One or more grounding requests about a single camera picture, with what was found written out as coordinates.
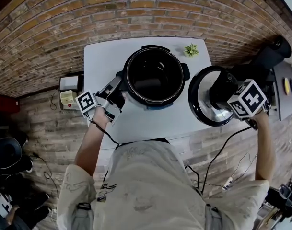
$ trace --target yellow object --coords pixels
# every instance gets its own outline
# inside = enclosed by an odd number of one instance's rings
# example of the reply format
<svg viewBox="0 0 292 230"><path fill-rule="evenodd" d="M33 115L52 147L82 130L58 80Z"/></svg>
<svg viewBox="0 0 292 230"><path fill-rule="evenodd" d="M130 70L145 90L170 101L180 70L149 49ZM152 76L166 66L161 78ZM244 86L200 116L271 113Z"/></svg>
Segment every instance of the yellow object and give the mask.
<svg viewBox="0 0 292 230"><path fill-rule="evenodd" d="M284 79L284 90L285 90L285 93L287 95L290 94L290 90L291 90L291 88L290 88L290 82L289 82L289 80L287 78Z"/></svg>
<svg viewBox="0 0 292 230"><path fill-rule="evenodd" d="M60 101L63 105L74 103L77 93L72 90L63 91L60 93Z"/></svg>

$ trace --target black and white cube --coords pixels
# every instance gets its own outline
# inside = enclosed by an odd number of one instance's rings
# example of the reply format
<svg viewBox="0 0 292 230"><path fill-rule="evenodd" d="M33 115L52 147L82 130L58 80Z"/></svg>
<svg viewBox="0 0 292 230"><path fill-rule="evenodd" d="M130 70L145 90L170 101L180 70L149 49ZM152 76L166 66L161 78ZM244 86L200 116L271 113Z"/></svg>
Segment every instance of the black and white cube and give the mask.
<svg viewBox="0 0 292 230"><path fill-rule="evenodd" d="M239 118L253 117L266 101L265 94L253 79L245 82L227 101Z"/></svg>
<svg viewBox="0 0 292 230"><path fill-rule="evenodd" d="M90 91L86 91L83 94L80 94L75 98L76 102L79 105L81 113L87 113L90 109L97 106L97 102L95 101L93 94Z"/></svg>

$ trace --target white table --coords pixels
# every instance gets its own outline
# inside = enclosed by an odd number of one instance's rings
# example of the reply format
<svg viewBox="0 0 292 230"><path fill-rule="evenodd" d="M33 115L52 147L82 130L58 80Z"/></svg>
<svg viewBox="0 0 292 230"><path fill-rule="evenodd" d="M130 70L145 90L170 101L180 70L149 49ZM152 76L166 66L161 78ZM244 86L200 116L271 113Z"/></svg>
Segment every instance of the white table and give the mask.
<svg viewBox="0 0 292 230"><path fill-rule="evenodd" d="M184 46L197 45L199 55L188 58ZM171 50L181 63L186 63L190 79L185 82L181 95L174 104L163 110L147 111L126 101L122 114L107 132L119 143L178 136L209 128L198 121L188 104L188 87L191 79L200 70L211 66L206 45L201 39L177 37L147 37L121 39L87 45L84 50L84 87L95 93L104 88L118 71L121 71L129 56L144 45L159 45ZM115 144L104 136L101 149L114 148Z"/></svg>

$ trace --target pot rim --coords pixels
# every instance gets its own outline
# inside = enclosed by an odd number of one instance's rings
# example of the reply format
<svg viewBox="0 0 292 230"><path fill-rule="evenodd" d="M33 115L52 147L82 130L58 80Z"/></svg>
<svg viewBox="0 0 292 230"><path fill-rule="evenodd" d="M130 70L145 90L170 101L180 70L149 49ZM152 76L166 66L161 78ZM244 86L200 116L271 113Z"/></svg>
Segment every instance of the pot rim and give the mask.
<svg viewBox="0 0 292 230"><path fill-rule="evenodd" d="M131 82L129 81L129 77L128 77L128 70L129 70L129 68L131 66L131 63L132 63L133 59L135 58L135 56L137 54L140 54L140 53L144 52L144 51L154 50L154 49L155 50L160 50L160 51L163 51L164 53L169 54L178 63L178 66L180 67L181 73L182 73L181 74L182 75L182 80L181 80L182 84L180 84L179 88L176 90L176 92L171 97L168 97L168 98L165 98L165 99L162 99L162 100L152 100L152 99L146 98L146 97L140 95L139 93L137 93L137 90L132 86ZM171 52L168 52L167 50L164 50L162 48L156 48L156 47L142 48L142 49L134 52L130 56L130 60L129 60L128 64L127 64L126 77L127 77L127 82L129 84L129 87L133 90L133 92L134 92L135 95L137 95L138 97L140 97L141 99L143 99L145 102L158 103L158 104L161 104L161 103L163 103L165 101L169 101L170 99L174 98L181 91L182 86L185 84L185 81L184 81L184 72L183 72L183 69L182 69L182 66L181 66L181 62L178 60L178 58L174 54L172 54Z"/></svg>

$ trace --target red box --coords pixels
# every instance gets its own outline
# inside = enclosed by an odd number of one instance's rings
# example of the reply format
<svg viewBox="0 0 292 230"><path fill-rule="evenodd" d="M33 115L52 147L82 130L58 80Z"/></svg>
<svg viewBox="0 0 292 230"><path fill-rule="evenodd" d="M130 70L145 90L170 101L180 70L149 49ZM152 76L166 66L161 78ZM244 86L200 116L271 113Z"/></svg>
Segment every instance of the red box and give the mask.
<svg viewBox="0 0 292 230"><path fill-rule="evenodd" d="M18 99L0 95L0 112L17 113L19 111L20 106Z"/></svg>

